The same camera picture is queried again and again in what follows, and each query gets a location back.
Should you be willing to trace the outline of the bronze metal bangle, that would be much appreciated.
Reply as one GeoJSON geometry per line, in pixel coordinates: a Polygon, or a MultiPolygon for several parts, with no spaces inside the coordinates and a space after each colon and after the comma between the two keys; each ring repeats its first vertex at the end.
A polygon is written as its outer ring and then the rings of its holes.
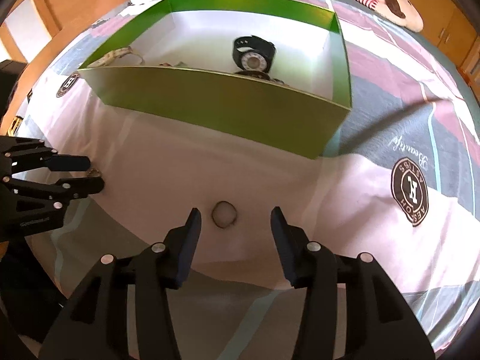
{"type": "Polygon", "coordinates": [[[235,75],[271,81],[270,76],[267,73],[262,71],[241,70],[239,72],[235,72],[235,75]]]}

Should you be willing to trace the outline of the pink grey bedsheet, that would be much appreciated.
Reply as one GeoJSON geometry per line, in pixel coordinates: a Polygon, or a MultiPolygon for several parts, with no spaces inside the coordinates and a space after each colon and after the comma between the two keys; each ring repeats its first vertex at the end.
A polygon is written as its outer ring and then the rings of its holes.
{"type": "Polygon", "coordinates": [[[32,237],[32,250],[70,294],[101,254],[136,253],[196,207],[193,269],[170,295],[182,357],[287,359],[304,292],[274,245],[280,207],[332,252],[371,253],[443,350],[479,301],[479,108],[453,66],[408,31],[347,0],[297,1],[336,14],[351,78],[352,109],[319,156],[107,105],[83,79],[57,97],[144,11],[120,9],[67,47],[24,109],[19,135],[88,156],[106,182],[61,229],[32,237]]]}

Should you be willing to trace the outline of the wooden headboard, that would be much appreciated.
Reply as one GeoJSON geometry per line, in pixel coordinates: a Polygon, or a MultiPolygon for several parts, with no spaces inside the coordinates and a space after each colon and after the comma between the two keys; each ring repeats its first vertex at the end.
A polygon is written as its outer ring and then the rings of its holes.
{"type": "Polygon", "coordinates": [[[41,74],[80,33],[128,0],[16,0],[1,24],[1,58],[26,63],[1,121],[7,132],[41,74]]]}

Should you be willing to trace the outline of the black wrist watch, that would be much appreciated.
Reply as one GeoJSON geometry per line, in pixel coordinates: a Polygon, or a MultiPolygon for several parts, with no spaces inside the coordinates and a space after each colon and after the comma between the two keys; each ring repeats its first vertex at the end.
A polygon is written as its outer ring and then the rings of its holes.
{"type": "Polygon", "coordinates": [[[244,71],[269,73],[275,54],[275,45],[257,36],[238,37],[233,41],[233,61],[244,71]]]}

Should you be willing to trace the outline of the green cardboard box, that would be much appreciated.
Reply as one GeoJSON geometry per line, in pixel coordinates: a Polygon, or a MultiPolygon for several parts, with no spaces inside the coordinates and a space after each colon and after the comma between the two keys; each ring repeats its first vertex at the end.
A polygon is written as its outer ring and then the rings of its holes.
{"type": "Polygon", "coordinates": [[[352,109],[336,14],[295,0],[162,0],[111,35],[80,66],[107,105],[319,156],[352,109]],[[276,54],[271,81],[235,75],[233,41],[257,36],[276,54]],[[106,67],[88,65],[131,47],[106,67]]]}

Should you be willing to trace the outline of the wooden wardrobe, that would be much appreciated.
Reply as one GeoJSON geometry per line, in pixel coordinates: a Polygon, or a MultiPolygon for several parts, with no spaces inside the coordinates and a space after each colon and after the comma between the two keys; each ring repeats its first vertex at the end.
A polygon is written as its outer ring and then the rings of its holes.
{"type": "Polygon", "coordinates": [[[479,34],[453,0],[409,0],[420,13],[421,35],[452,61],[469,85],[478,83],[470,74],[469,58],[477,53],[479,34]]]}

